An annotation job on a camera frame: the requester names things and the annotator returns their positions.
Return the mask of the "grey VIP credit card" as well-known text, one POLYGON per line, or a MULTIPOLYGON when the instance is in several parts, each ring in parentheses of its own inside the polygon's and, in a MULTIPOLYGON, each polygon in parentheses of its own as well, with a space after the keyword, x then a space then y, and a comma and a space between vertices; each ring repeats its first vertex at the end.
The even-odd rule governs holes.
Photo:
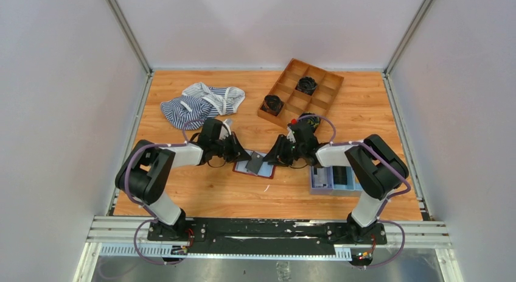
POLYGON ((263 165, 263 156, 255 151, 251 154, 251 159, 247 162, 245 168, 247 172, 258 175, 263 165))

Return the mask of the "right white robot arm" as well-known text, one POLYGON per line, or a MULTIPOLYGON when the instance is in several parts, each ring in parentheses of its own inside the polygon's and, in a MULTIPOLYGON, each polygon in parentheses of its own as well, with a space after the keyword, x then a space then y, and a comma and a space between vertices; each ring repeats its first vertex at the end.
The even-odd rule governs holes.
POLYGON ((279 135, 264 161, 276 166, 291 166, 303 159, 309 166, 350 167, 362 187, 359 201, 348 216, 358 228, 376 223, 389 199, 410 191, 406 164, 376 134, 363 140, 335 144, 318 141, 310 124, 294 120, 287 135, 279 135))

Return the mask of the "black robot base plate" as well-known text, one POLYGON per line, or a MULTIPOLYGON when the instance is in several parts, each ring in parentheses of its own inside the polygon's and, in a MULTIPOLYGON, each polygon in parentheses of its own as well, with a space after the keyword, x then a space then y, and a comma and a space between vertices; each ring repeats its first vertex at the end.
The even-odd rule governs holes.
POLYGON ((185 242, 191 253, 265 256, 327 256, 338 245, 371 249, 387 243, 380 223, 359 230, 346 222, 227 218, 188 219, 179 229, 151 224, 147 239, 185 242))

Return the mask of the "dark VIP credit card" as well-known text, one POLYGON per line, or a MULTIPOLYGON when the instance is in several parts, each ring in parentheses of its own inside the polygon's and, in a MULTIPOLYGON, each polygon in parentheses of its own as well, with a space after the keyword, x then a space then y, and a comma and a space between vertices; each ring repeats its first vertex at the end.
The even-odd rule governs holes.
POLYGON ((333 184, 338 186, 349 186, 352 184, 352 171, 349 166, 333 166, 333 184))

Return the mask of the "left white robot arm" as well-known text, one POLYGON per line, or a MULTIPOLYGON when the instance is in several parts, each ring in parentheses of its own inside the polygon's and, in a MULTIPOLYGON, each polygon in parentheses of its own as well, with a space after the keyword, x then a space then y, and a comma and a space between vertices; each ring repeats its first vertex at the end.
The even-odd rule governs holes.
POLYGON ((183 166, 201 166, 213 157, 225 163, 251 160, 228 122, 208 118, 200 132, 182 144, 138 141, 119 169, 114 184, 155 221, 174 227, 186 214, 165 192, 170 171, 183 166))

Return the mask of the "red leather card holder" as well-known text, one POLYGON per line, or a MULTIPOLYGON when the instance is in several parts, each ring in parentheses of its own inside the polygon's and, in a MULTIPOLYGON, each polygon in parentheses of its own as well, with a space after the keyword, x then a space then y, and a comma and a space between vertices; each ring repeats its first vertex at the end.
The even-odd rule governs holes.
POLYGON ((266 153, 248 149, 246 149, 246 152, 252 157, 253 160, 255 158, 259 158, 261 160, 260 169, 258 171, 251 171, 248 169, 248 161, 239 161, 236 162, 236 164, 233 166, 233 172, 267 179, 272 179, 274 177, 276 167, 275 165, 269 164, 263 160, 263 158, 266 156, 266 153))

